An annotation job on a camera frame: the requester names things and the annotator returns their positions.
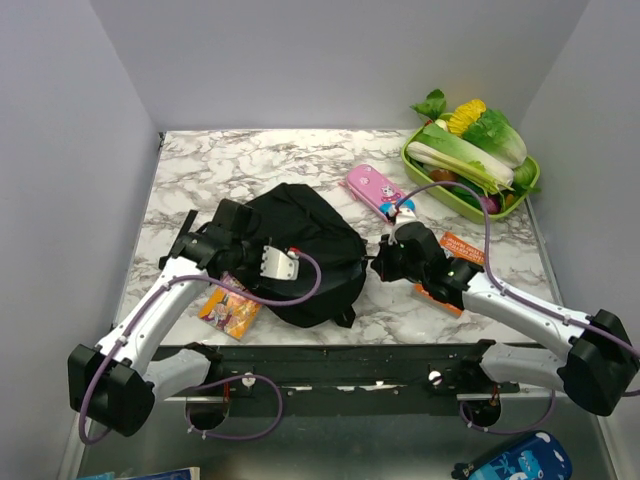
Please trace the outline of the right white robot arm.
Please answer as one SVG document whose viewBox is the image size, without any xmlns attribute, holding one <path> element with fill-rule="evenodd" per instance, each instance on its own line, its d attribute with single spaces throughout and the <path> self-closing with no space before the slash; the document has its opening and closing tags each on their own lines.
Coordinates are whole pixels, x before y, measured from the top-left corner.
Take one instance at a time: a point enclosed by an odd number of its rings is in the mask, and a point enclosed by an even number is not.
<svg viewBox="0 0 640 480">
<path fill-rule="evenodd" d="M 464 362 L 460 379 L 471 391 L 494 382 L 536 385 L 609 416 L 639 372 L 618 316 L 607 310 L 588 315 L 526 294 L 485 266 L 447 255 L 419 221 L 383 235 L 371 267 L 384 282 L 419 284 L 438 302 L 489 317 L 537 342 L 535 348 L 492 343 L 480 357 Z"/>
</svg>

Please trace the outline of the black student backpack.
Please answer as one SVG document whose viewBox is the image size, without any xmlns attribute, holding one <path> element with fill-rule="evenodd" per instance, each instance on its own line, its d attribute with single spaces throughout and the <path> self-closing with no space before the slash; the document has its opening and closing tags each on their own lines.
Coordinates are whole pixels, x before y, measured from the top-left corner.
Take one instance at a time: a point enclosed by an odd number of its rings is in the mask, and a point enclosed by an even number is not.
<svg viewBox="0 0 640 480">
<path fill-rule="evenodd" d="M 233 243 L 262 241 L 284 252 L 296 249 L 312 258 L 300 262 L 296 280 L 235 279 L 251 294 L 276 301 L 273 312 L 291 325 L 353 325 L 353 304 L 366 279 L 366 242 L 310 186 L 282 183 L 246 204 L 223 199 L 213 218 L 193 230 L 196 215 L 189 212 L 161 266 L 185 257 L 218 278 L 228 273 L 219 269 L 220 254 Z"/>
</svg>

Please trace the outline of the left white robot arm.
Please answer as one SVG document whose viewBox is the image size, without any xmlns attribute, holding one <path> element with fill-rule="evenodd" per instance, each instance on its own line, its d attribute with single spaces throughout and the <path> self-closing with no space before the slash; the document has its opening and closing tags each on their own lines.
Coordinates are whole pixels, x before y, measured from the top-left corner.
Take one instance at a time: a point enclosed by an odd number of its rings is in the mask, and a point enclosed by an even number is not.
<svg viewBox="0 0 640 480">
<path fill-rule="evenodd" d="M 78 345 L 67 361 L 69 400 L 79 415 L 81 440 L 93 444 L 87 420 L 123 436 L 136 433 L 154 406 L 190 387 L 214 393 L 220 368 L 197 347 L 185 347 L 161 361 L 154 356 L 186 308 L 221 275 L 236 267 L 260 270 L 263 243 L 251 241 L 255 212 L 222 200 L 210 222 L 191 228 L 190 211 L 161 273 L 129 315 L 93 346 Z"/>
</svg>

